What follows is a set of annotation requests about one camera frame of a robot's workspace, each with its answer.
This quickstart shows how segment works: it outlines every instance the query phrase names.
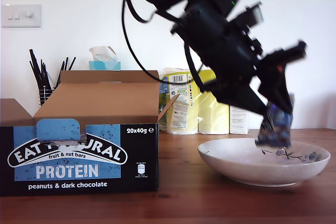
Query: robotic arm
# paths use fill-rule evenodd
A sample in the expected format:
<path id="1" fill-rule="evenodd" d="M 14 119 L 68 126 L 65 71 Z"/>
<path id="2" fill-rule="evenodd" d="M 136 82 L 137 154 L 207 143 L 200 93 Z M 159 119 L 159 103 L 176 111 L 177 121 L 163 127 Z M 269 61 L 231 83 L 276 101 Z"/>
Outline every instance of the robotic arm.
<path id="1" fill-rule="evenodd" d="M 130 0 L 125 1 L 135 15 Z M 147 1 L 155 5 L 156 13 L 169 19 L 172 16 L 165 11 L 182 0 Z M 238 0 L 187 1 L 184 15 L 170 19 L 175 22 L 171 33 L 177 33 L 185 41 L 188 65 L 200 90 L 212 92 L 218 102 L 265 116 L 265 104 L 249 86 L 252 77 L 257 76 L 261 80 L 259 93 L 284 112 L 292 113 L 285 67 L 306 55 L 306 43 L 300 41 L 289 50 L 263 56 L 260 42 L 248 36 L 250 28 L 262 21 L 260 3 L 228 21 L 226 18 Z M 215 80 L 201 81 L 189 47 L 199 55 L 204 65 L 215 72 Z"/>

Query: plastic packaging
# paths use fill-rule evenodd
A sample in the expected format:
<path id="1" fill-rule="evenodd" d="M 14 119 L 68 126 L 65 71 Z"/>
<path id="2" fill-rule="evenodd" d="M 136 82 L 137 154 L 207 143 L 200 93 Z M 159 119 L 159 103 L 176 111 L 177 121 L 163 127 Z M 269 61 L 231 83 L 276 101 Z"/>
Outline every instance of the plastic packaging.
<path id="1" fill-rule="evenodd" d="M 204 82 L 215 78 L 212 70 L 202 70 L 199 75 Z M 201 93 L 188 70 L 165 69 L 161 79 L 186 84 L 160 85 L 159 111 L 173 96 L 180 94 L 166 116 L 160 120 L 160 130 L 173 135 L 228 134 L 229 106 L 218 103 L 209 92 Z"/>
<path id="2" fill-rule="evenodd" d="M 203 70 L 199 73 L 203 82 L 216 78 L 212 70 Z M 199 96 L 198 132 L 202 134 L 229 133 L 229 106 L 218 103 L 211 92 L 205 92 Z"/>
<path id="3" fill-rule="evenodd" d="M 289 98 L 293 106 L 295 101 L 294 94 L 289 94 Z M 290 128 L 293 122 L 293 113 L 288 114 L 273 103 L 268 102 L 267 116 L 268 118 L 263 120 L 260 127 L 256 145 L 278 148 L 290 147 Z"/>

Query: open cardboard box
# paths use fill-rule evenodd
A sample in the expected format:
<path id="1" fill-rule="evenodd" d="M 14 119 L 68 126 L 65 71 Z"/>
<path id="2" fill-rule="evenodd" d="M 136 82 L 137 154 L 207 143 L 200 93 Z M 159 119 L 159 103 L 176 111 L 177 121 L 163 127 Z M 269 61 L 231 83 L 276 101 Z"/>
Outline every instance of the open cardboard box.
<path id="1" fill-rule="evenodd" d="M 2 100 L 0 195 L 158 189 L 157 122 L 176 98 L 158 115 L 159 83 L 142 71 L 63 71 L 33 118 Z"/>

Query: table surface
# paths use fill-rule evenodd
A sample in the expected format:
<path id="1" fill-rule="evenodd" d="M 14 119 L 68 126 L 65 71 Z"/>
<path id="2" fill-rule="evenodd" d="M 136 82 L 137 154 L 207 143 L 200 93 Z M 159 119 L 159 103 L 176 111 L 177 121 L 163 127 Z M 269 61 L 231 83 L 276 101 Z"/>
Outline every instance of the table surface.
<path id="1" fill-rule="evenodd" d="M 255 137 L 257 131 L 250 131 Z M 283 188 L 239 184 L 204 164 L 197 146 L 237 135 L 160 133 L 159 191 L 0 199 L 4 223 L 336 223 L 336 159 L 315 178 Z M 336 131 L 293 130 L 294 141 L 336 154 Z"/>

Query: white bowl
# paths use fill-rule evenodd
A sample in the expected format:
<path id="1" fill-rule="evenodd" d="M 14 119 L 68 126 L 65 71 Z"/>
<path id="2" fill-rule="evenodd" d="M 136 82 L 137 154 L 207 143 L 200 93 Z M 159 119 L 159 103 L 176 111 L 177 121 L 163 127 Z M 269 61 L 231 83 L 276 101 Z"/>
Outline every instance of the white bowl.
<path id="1" fill-rule="evenodd" d="M 290 186 L 319 174 L 330 153 L 320 147 L 292 143 L 283 150 L 256 147 L 253 138 L 230 138 L 201 144 L 204 162 L 224 176 L 254 186 Z"/>

